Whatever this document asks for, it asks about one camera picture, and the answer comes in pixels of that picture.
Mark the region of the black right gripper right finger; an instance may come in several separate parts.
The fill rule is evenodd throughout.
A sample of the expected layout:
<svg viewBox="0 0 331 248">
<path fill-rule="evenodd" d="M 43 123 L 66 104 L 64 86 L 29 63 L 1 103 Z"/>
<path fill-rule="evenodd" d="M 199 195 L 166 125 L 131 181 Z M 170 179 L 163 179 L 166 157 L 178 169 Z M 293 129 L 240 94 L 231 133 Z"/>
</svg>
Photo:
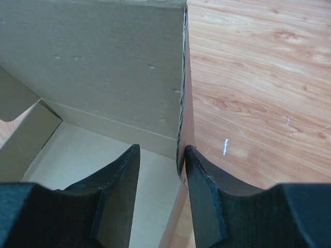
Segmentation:
<svg viewBox="0 0 331 248">
<path fill-rule="evenodd" d="M 197 247 L 330 247 L 330 184 L 252 186 L 185 149 Z"/>
</svg>

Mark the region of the brown cardboard box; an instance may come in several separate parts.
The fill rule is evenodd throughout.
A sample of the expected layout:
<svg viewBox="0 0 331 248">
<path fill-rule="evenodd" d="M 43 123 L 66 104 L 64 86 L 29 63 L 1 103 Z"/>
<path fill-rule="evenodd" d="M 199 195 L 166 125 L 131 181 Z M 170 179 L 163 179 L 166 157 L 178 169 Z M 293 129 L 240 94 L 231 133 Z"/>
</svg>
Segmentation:
<svg viewBox="0 0 331 248">
<path fill-rule="evenodd" d="M 169 247 L 193 144 L 186 1 L 1 1 L 1 184 L 64 190 L 134 144 L 128 247 Z"/>
</svg>

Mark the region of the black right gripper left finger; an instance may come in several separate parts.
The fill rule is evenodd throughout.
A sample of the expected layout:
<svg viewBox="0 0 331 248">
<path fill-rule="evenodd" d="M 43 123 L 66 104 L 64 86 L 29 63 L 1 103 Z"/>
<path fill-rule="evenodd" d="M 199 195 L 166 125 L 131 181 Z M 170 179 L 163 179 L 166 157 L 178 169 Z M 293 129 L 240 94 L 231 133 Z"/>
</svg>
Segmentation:
<svg viewBox="0 0 331 248">
<path fill-rule="evenodd" d="M 64 190 L 1 184 L 1 247 L 128 247 L 140 146 Z"/>
</svg>

